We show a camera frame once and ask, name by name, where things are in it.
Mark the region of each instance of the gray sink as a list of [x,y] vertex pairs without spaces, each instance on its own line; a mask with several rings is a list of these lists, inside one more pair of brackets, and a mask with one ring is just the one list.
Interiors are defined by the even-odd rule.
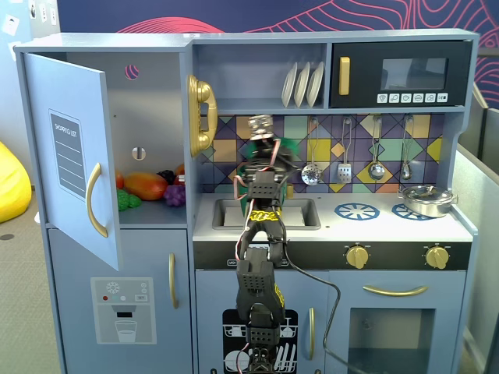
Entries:
[[[282,220],[288,230],[318,230],[319,215],[312,199],[288,199],[282,208]],[[241,203],[233,199],[220,199],[215,202],[213,214],[215,230],[242,230],[244,216]]]

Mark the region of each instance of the lower cabinet door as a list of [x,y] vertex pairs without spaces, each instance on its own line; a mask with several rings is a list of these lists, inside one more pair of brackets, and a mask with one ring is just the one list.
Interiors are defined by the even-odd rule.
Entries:
[[68,374],[192,373],[186,231],[120,235],[116,271],[49,230]]
[[[368,373],[451,374],[465,278],[458,271],[331,271],[342,298],[327,345]],[[330,290],[330,311],[336,296]],[[326,357],[326,373],[347,372]]]
[[[327,279],[327,271],[313,271]],[[276,270],[275,281],[285,299],[286,322],[274,368],[280,373],[324,373],[322,338],[326,325],[327,286],[289,270]],[[200,374],[237,372],[236,355],[246,344],[246,327],[235,309],[235,270],[196,272],[197,336]],[[248,351],[239,355],[247,368]]]

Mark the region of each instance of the purple wall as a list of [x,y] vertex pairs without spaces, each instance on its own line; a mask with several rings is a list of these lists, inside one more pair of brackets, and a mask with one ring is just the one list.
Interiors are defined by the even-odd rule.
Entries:
[[[499,47],[497,0],[59,0],[62,32],[227,33],[458,27]],[[481,58],[476,81],[499,108],[499,59]]]

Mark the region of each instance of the ice dispenser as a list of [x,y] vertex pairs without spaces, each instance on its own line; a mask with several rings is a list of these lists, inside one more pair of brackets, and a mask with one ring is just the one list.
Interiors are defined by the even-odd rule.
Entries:
[[153,279],[92,277],[98,344],[156,344]]

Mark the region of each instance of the open cabinet door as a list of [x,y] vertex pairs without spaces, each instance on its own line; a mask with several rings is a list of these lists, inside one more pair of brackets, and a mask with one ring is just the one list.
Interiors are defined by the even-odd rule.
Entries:
[[119,270],[105,74],[39,55],[24,65],[47,221]]

